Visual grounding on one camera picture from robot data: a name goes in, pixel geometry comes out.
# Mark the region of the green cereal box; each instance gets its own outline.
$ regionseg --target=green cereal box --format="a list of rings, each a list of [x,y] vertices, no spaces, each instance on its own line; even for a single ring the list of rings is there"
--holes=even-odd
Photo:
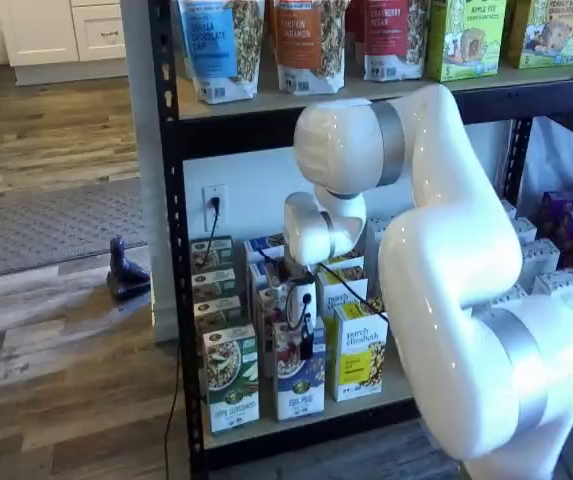
[[[433,0],[428,74],[446,82],[495,75],[506,0]]]
[[[257,339],[252,325],[203,336],[206,403],[213,433],[259,418]]]
[[[233,268],[233,239],[213,237],[208,249],[208,239],[190,242],[190,268],[193,275],[214,270]]]
[[[215,270],[193,275],[193,302],[205,302],[219,297],[235,295],[235,271]]]
[[[516,68],[573,65],[573,0],[515,0],[508,62]]]

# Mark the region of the rug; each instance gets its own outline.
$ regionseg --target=rug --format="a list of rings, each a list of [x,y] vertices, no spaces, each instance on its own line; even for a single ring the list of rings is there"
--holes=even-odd
[[[0,197],[0,275],[146,243],[139,179]]]

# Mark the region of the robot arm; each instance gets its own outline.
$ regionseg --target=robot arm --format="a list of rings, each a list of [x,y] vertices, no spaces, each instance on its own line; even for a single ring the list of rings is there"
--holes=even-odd
[[[363,229],[362,192],[410,172],[416,208],[387,229],[379,272],[417,405],[473,478],[550,478],[573,425],[573,312],[529,297],[463,314],[515,283],[521,251],[450,91],[309,107],[295,152],[326,208],[306,194],[287,199],[286,241],[301,265],[326,260],[333,245],[350,250]]]

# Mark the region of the white cabinet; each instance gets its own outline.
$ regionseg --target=white cabinet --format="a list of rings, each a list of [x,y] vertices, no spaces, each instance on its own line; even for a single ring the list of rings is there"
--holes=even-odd
[[[70,0],[0,0],[12,66],[79,60]]]
[[[73,18],[81,61],[108,60],[126,56],[119,5],[73,7]]]

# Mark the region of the black cable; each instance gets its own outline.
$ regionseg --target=black cable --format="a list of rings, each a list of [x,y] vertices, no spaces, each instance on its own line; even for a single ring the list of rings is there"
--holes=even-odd
[[[206,247],[206,255],[204,256],[204,261],[198,268],[204,268],[208,262],[208,255],[210,254],[211,245],[213,242],[213,237],[215,235],[215,228],[217,227],[217,220],[219,219],[219,197],[213,197],[210,199],[210,204],[215,209],[215,220],[213,221],[213,228],[210,232],[210,237],[208,237],[208,246]],[[173,402],[170,406],[170,412],[168,412],[168,421],[166,422],[166,430],[164,430],[164,471],[166,472],[166,480],[170,479],[170,473],[168,468],[168,435],[170,434],[170,426],[173,422],[173,413],[175,413],[175,405],[177,404],[177,395],[179,393],[179,358],[181,353],[180,343],[179,343],[179,315],[177,315],[177,349],[175,350],[175,392],[173,393]]]
[[[175,412],[175,404],[177,403],[177,393],[179,392],[179,316],[177,316],[177,350],[175,351],[175,393],[173,394],[173,403],[170,407],[168,414],[168,421],[166,422],[166,430],[164,431],[164,468],[166,470],[166,480],[169,480],[168,473],[168,434],[170,433],[170,424],[173,421],[173,413]]]
[[[348,290],[350,293],[353,294],[353,296],[359,300],[359,302],[363,305],[366,305],[371,312],[376,313],[377,315],[379,315],[380,317],[382,317],[384,320],[386,320],[388,322],[388,318],[386,318],[386,315],[384,315],[384,313],[382,310],[380,310],[379,308],[375,307],[374,305],[371,305],[370,303],[368,303],[365,299],[363,299],[361,296],[359,296],[357,294],[357,292],[355,290],[353,290],[352,288],[350,288],[348,286],[348,284],[344,281],[344,279],[342,277],[340,277],[334,270],[331,270],[330,268],[328,268],[326,265],[324,265],[323,263],[319,264],[320,267],[322,267],[324,270],[326,270],[328,273],[330,273],[333,277],[335,277],[337,280],[339,280],[342,285],[344,285],[346,287],[346,290]]]
[[[198,268],[202,269],[208,263],[208,255],[210,254],[210,247],[213,243],[213,236],[215,236],[215,228],[217,228],[217,220],[219,220],[219,197],[213,197],[210,199],[210,204],[215,209],[215,220],[213,221],[213,228],[210,231],[210,237],[208,237],[208,246],[206,247],[206,255],[204,255],[204,260]]]

